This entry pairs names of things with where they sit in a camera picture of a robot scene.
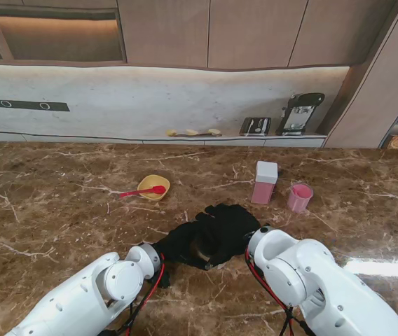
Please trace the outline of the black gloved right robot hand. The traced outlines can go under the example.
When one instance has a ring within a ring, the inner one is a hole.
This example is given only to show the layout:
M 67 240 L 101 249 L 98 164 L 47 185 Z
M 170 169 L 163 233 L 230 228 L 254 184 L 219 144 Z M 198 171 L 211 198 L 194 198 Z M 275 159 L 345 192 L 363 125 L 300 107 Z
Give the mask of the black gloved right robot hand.
M 217 252 L 210 258 L 212 267 L 243 254 L 250 237 L 261 228 L 260 222 L 239 204 L 208 206 L 195 219 L 205 224 L 217 241 Z

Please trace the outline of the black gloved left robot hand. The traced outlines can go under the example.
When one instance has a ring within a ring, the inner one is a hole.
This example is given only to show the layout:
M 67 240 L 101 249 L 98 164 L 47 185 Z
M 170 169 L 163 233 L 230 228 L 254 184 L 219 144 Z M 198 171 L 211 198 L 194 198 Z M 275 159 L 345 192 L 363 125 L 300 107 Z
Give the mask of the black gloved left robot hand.
M 164 255 L 165 261 L 210 270 L 210 258 L 217 252 L 216 243 L 206 225 L 194 221 L 183 223 L 171 230 L 153 247 Z

